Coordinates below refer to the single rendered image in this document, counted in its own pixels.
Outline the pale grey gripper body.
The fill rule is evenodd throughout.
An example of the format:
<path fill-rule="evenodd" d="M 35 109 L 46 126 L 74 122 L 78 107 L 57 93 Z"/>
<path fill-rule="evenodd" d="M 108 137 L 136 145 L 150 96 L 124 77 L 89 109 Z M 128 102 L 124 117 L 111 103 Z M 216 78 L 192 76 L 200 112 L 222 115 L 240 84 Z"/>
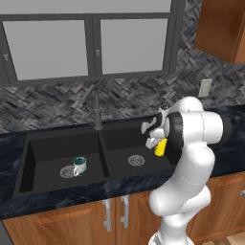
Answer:
<path fill-rule="evenodd" d="M 145 146 L 149 149 L 156 146 L 165 137 L 165 132 L 163 129 L 154 129 L 149 133 L 149 137 L 146 140 Z"/>

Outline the yellow cup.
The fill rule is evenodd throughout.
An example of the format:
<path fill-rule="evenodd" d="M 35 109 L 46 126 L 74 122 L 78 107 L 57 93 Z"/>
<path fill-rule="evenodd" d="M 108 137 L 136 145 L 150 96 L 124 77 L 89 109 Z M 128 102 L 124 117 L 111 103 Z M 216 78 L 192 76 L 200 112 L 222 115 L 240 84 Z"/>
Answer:
<path fill-rule="evenodd" d="M 161 140 L 156 146 L 155 146 L 155 155 L 162 157 L 165 154 L 165 150 L 166 150 L 166 146 L 167 146 L 167 139 L 163 139 Z"/>

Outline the round metal sink drain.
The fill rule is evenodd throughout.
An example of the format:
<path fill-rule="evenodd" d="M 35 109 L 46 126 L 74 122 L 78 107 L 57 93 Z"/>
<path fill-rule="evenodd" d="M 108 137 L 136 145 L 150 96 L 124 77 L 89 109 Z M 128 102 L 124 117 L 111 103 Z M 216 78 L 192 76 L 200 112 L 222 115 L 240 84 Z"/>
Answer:
<path fill-rule="evenodd" d="M 60 176 L 62 178 L 73 178 L 74 177 L 74 166 L 66 166 L 66 167 L 63 167 L 61 170 L 60 170 Z"/>
<path fill-rule="evenodd" d="M 128 158 L 128 163 L 133 167 L 139 167 L 145 163 L 145 158 L 141 155 L 131 155 Z"/>

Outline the green and white mug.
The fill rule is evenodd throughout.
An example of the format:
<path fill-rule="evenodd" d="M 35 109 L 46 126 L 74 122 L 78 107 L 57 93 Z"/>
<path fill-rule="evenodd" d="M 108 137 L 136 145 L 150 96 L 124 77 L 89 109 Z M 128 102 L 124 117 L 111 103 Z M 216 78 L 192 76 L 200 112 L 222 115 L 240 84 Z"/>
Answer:
<path fill-rule="evenodd" d="M 74 160 L 74 176 L 78 177 L 87 172 L 87 162 L 84 157 L 77 157 Z"/>

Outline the black double basin sink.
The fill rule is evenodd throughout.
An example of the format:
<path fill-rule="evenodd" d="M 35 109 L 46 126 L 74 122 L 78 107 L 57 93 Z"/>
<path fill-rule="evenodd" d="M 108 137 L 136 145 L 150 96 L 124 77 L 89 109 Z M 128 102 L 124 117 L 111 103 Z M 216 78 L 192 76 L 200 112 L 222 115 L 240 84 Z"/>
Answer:
<path fill-rule="evenodd" d="M 140 120 L 111 122 L 97 131 L 80 126 L 26 137 L 13 195 L 15 197 L 68 189 L 124 177 L 174 169 L 181 150 L 167 144 L 165 154 L 156 156 L 145 146 Z M 145 163 L 133 167 L 131 155 L 141 155 Z M 84 157 L 87 172 L 73 178 L 62 178 L 60 170 L 73 166 L 77 157 Z"/>

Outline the dark grey tap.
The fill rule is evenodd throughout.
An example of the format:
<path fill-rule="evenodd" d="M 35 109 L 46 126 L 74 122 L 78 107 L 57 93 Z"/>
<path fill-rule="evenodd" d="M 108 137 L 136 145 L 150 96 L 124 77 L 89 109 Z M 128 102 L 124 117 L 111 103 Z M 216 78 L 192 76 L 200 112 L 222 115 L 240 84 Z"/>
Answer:
<path fill-rule="evenodd" d="M 94 108 L 94 128 L 96 130 L 102 130 L 101 123 L 101 108 L 100 108 L 100 99 L 99 99 L 99 90 L 98 87 L 93 84 L 91 85 L 86 93 L 83 96 L 83 102 L 87 102 L 89 96 L 94 93 L 95 94 L 95 108 Z"/>

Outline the narrow brown cupboard door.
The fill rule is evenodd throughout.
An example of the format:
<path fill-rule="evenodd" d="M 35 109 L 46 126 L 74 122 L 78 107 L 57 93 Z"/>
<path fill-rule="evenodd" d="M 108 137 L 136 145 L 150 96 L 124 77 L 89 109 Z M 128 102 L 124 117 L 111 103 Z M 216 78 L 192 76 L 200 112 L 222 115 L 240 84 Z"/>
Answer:
<path fill-rule="evenodd" d="M 148 204 L 149 191 L 128 195 L 128 227 L 121 219 L 124 217 L 124 202 L 116 198 L 116 245 L 148 245 L 150 238 L 158 231 L 161 217 L 156 216 Z"/>

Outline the dark framed window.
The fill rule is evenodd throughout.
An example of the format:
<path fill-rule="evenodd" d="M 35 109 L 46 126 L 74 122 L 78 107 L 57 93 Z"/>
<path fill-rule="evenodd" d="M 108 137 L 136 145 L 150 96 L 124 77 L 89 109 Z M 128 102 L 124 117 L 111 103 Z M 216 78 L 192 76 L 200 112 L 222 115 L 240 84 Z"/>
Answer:
<path fill-rule="evenodd" d="M 0 0 L 0 86 L 168 75 L 185 0 Z"/>

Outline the wide brown cupboard door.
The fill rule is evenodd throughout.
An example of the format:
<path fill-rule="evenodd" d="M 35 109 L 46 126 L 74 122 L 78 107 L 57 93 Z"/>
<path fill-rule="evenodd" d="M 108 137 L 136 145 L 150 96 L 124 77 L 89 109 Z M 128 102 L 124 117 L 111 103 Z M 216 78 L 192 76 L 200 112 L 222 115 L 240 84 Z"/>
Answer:
<path fill-rule="evenodd" d="M 116 245 L 112 200 L 110 209 L 110 233 L 103 226 L 106 217 L 102 201 L 10 218 L 3 223 L 13 245 Z"/>

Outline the grey appliance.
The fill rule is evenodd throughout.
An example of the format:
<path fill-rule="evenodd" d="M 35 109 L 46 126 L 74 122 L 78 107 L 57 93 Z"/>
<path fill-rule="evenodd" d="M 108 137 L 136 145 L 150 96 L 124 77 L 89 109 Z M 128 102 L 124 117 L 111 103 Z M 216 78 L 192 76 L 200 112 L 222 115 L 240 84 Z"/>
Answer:
<path fill-rule="evenodd" d="M 0 220 L 0 245 L 13 245 L 11 238 L 1 220 Z"/>

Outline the white wall socket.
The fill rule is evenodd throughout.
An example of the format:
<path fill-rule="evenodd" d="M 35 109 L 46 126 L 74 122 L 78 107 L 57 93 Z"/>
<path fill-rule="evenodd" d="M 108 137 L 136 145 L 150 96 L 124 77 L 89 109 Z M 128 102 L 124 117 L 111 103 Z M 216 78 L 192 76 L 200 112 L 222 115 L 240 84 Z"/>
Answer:
<path fill-rule="evenodd" d="M 209 95 L 211 85 L 212 85 L 212 79 L 211 78 L 202 79 L 201 84 L 200 84 L 200 88 L 199 88 L 198 97 L 199 98 L 207 97 Z"/>

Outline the brown wooden wall cupboard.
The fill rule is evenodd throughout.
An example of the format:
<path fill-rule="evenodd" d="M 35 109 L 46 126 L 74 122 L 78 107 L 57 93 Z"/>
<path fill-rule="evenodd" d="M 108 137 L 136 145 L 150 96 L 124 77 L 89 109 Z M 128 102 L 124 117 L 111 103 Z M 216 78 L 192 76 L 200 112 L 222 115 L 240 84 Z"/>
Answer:
<path fill-rule="evenodd" d="M 203 0 L 194 47 L 245 64 L 245 0 Z"/>

